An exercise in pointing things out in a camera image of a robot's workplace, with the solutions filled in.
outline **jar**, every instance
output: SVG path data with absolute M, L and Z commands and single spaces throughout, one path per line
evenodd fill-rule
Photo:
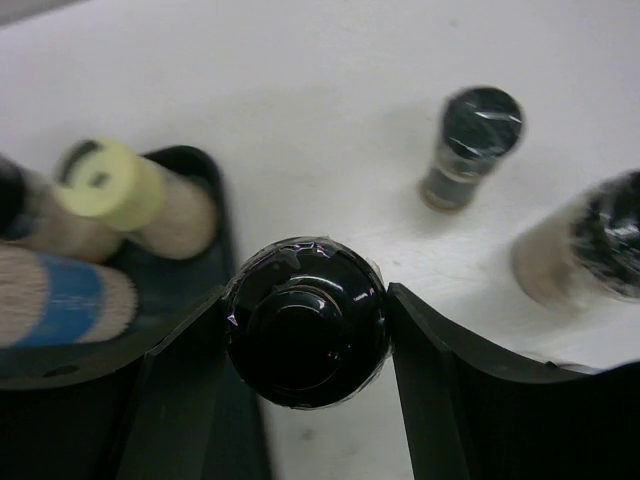
M 110 340 L 136 310 L 135 288 L 117 270 L 0 246 L 0 347 Z
M 291 238 L 258 252 L 227 286 L 222 309 L 240 376 L 291 408 L 345 401 L 391 351 L 378 274 L 328 238 Z
M 0 157 L 0 239 L 31 250 L 100 263 L 122 244 L 122 235 L 67 212 L 36 172 Z
M 559 311 L 640 300 L 640 171 L 587 190 L 524 232 L 512 265 L 530 297 Z
M 203 188 L 113 140 L 74 147 L 57 179 L 65 208 L 123 232 L 157 256 L 187 259 L 214 239 L 216 208 Z
M 427 204 L 453 213 L 468 205 L 487 175 L 513 151 L 523 134 L 518 103 L 493 87 L 451 97 L 442 113 L 435 156 L 421 193 Z

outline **yellow cap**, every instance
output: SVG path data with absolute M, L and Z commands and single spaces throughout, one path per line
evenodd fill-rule
M 160 168 L 114 140 L 81 142 L 58 168 L 55 192 L 62 205 L 118 231 L 147 225 L 165 200 Z

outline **black lid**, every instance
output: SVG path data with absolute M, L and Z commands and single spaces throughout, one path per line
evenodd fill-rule
M 442 119 L 442 139 L 467 160 L 497 159 L 522 135 L 523 113 L 506 92 L 475 87 L 449 99 Z
M 223 297 L 229 356 L 249 386 L 291 408 L 343 401 L 390 352 L 385 289 L 371 266 L 327 238 L 259 252 Z
M 26 190 L 20 167 L 0 155 L 0 236 L 23 211 Z
M 573 225 L 572 247 L 581 264 L 608 288 L 640 298 L 640 171 L 593 190 Z

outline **small bottle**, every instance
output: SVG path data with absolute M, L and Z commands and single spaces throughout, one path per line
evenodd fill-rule
M 63 209 L 42 176 L 0 157 L 0 241 L 31 250 L 100 263 L 122 235 Z
M 274 243 L 222 297 L 229 356 L 268 400 L 298 409 L 342 402 L 390 353 L 386 292 L 375 270 L 328 238 Z
M 136 309 L 135 288 L 121 272 L 0 246 L 0 347 L 110 340 Z
M 215 236 L 216 208 L 204 189 L 113 140 L 73 148 L 60 163 L 56 193 L 69 211 L 160 257 L 194 257 Z
M 559 311 L 640 300 L 640 171 L 587 190 L 524 232 L 512 260 L 522 289 Z
M 502 90 L 476 87 L 451 97 L 435 157 L 421 184 L 427 204 L 448 213 L 468 205 L 481 180 L 513 151 L 522 134 L 522 110 Z

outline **glass jar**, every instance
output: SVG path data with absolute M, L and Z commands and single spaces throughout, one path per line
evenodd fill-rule
M 67 212 L 41 175 L 0 157 L 0 238 L 4 243 L 92 263 L 113 255 L 122 235 Z
M 514 150 L 524 115 L 502 90 L 474 87 L 448 99 L 441 122 L 421 193 L 432 208 L 453 213 L 473 200 L 482 179 Z
M 328 238 L 282 240 L 249 259 L 222 297 L 229 356 L 258 393 L 313 409 L 369 384 L 391 351 L 377 272 Z
M 556 310 L 640 300 L 640 172 L 587 190 L 524 232 L 512 260 L 522 289 Z
M 198 255 L 216 232 L 216 208 L 203 188 L 109 139 L 82 142 L 63 158 L 57 195 L 73 213 L 164 258 Z

